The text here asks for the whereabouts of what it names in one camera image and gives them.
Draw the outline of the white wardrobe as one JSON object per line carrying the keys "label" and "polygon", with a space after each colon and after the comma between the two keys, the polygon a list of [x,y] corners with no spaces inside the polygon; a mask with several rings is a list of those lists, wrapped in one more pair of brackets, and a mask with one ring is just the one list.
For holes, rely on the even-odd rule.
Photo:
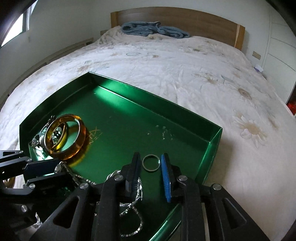
{"label": "white wardrobe", "polygon": [[295,35],[273,8],[269,10],[269,34],[263,73],[277,95],[287,103],[295,88]]}

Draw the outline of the amber translucent bangle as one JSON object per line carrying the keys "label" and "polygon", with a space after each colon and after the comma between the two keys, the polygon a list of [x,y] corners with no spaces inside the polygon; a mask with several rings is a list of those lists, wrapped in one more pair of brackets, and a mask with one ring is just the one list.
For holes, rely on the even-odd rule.
{"label": "amber translucent bangle", "polygon": [[[63,149],[69,136],[68,122],[77,124],[78,133],[71,145]],[[61,128],[60,138],[56,143],[52,140],[55,131]],[[52,158],[58,158],[62,161],[68,161],[77,157],[86,141],[86,126],[81,117],[74,114],[64,114],[49,122],[44,135],[44,149]]]}

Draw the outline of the window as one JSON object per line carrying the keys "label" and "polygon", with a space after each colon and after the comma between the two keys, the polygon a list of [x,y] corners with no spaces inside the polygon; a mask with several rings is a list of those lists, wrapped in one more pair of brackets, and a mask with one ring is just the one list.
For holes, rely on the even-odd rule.
{"label": "window", "polygon": [[29,22],[38,1],[1,0],[1,47],[29,30]]}

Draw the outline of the blue folded blanket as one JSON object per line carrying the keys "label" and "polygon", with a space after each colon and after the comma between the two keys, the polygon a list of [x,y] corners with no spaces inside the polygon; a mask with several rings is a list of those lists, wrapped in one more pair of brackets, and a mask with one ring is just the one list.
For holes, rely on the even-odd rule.
{"label": "blue folded blanket", "polygon": [[134,21],[121,25],[121,31],[127,35],[147,37],[148,35],[161,34],[164,36],[183,39],[191,35],[176,27],[162,26],[161,22]]}

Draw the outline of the wooden headboard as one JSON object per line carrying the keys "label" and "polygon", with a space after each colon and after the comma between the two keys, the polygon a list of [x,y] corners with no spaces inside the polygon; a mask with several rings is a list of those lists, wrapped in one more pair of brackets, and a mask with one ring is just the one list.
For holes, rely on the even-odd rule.
{"label": "wooden headboard", "polygon": [[213,39],[242,50],[245,27],[203,11],[175,7],[152,6],[126,9],[110,13],[111,26],[131,21],[161,22],[177,27],[192,36]]}

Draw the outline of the red box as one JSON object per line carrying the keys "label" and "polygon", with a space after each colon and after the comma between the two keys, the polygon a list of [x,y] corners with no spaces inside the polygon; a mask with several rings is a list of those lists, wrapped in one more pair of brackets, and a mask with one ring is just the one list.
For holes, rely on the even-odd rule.
{"label": "red box", "polygon": [[291,101],[287,104],[289,110],[292,112],[293,115],[296,114],[296,102],[295,101]]}

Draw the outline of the wall socket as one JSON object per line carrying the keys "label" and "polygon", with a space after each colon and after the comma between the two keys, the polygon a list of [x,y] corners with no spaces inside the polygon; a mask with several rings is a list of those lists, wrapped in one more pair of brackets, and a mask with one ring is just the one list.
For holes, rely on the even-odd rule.
{"label": "wall socket", "polygon": [[100,36],[103,36],[106,32],[108,32],[108,30],[103,30],[100,32]]}
{"label": "wall socket", "polygon": [[261,59],[261,55],[260,55],[259,53],[255,52],[255,51],[252,52],[252,56],[253,56],[254,58],[258,59],[258,60]]}

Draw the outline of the floral white bed duvet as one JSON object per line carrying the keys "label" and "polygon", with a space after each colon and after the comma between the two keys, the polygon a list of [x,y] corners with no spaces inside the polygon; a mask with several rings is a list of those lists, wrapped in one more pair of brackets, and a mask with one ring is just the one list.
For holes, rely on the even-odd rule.
{"label": "floral white bed duvet", "polygon": [[208,182],[221,183],[271,240],[295,221],[295,118],[245,55],[202,37],[131,36],[120,27],[42,67],[1,109],[1,149],[19,146],[19,124],[87,72],[136,86],[222,127]]}

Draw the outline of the beige low side shelf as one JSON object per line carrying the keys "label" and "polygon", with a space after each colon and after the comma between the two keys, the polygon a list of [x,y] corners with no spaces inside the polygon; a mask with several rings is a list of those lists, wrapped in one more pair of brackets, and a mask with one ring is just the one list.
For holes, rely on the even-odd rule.
{"label": "beige low side shelf", "polygon": [[38,63],[36,63],[35,65],[33,65],[31,68],[29,68],[27,71],[25,71],[22,75],[20,75],[8,88],[8,90],[6,90],[4,92],[4,94],[1,96],[1,104],[5,103],[5,101],[7,100],[7,98],[11,95],[11,93],[13,92],[13,90],[19,85],[21,84],[26,78],[28,78],[30,75],[32,75],[33,73],[35,73],[36,71],[38,71],[39,69],[41,69],[42,67],[50,64],[51,62],[62,58],[80,48],[83,48],[87,45],[90,45],[94,42],[94,38],[89,38],[86,40],[82,40],[80,42],[77,42],[75,44],[72,44],[68,47],[65,47],[51,55],[49,55],[48,57],[44,58],[43,60],[39,61]]}

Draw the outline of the green jewelry tray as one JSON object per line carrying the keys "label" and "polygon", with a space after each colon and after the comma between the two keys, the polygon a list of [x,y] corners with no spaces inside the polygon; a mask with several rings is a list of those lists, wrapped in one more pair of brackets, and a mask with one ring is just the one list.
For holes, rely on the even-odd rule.
{"label": "green jewelry tray", "polygon": [[[161,156],[183,175],[203,185],[222,136],[222,128],[172,102],[134,86],[87,73],[42,102],[20,124],[20,147],[33,161],[54,159],[44,149],[50,121],[74,114],[86,126],[86,141],[77,157],[63,161],[81,183],[97,185],[121,171],[140,154],[141,199],[120,218],[120,232],[140,232],[121,240],[167,240],[181,227],[182,207],[167,202]],[[68,122],[63,149],[75,140],[78,127]]]}

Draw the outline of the right wall socket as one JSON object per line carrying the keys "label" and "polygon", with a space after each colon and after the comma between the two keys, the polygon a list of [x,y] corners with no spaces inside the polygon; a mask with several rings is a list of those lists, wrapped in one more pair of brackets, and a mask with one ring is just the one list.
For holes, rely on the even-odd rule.
{"label": "right wall socket", "polygon": [[260,55],[259,53],[255,52],[255,51],[252,52],[252,56],[253,56],[254,58],[258,59],[258,60],[261,59],[261,55]]}

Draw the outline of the tissue box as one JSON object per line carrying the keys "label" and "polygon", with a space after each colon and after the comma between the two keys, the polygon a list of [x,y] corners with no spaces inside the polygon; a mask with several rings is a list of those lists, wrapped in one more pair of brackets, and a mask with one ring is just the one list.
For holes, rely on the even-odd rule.
{"label": "tissue box", "polygon": [[256,64],[256,65],[254,66],[254,69],[255,69],[257,72],[260,72],[260,73],[263,72],[263,68],[262,68],[260,65],[258,65],[258,64]]}

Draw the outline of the left wall socket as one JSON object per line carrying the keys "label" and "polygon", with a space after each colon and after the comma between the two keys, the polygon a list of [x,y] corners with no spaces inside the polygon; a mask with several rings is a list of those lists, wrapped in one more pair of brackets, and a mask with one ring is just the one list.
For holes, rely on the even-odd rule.
{"label": "left wall socket", "polygon": [[100,32],[100,36],[103,36],[106,32],[108,32],[108,30],[103,30]]}

